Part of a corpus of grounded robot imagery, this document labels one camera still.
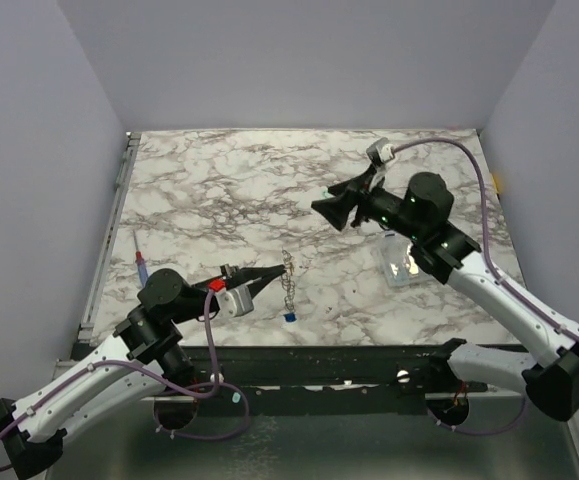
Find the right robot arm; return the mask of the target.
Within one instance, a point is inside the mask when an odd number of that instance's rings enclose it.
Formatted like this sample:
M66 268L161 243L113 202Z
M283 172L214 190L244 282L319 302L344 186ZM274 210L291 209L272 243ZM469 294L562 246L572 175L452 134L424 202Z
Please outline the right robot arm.
M496 267L480 245L449 220L454 197L431 172L409 180L404 197L387 192L374 168L331 186L312 209L336 230L374 221L412 243L418 267L478 304L524 353L458 341L428 367L430 383L450 391L462 381L524 394L543 414L568 421L579 410L579 323L559 314Z

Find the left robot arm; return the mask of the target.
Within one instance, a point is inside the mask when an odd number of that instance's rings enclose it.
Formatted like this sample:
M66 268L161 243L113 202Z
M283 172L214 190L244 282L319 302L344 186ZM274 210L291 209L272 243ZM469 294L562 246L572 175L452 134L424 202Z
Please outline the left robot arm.
M211 367L202 378L179 344L178 324L198 320L209 328L216 316L244 316L285 272L282 264L224 265L220 275L196 284L170 268L153 272L138 305L83 360L24 398L0 399L0 445L8 468L19 479L44 472L86 424L132 401L162 393L195 400L216 395L226 383L215 345L208 345Z

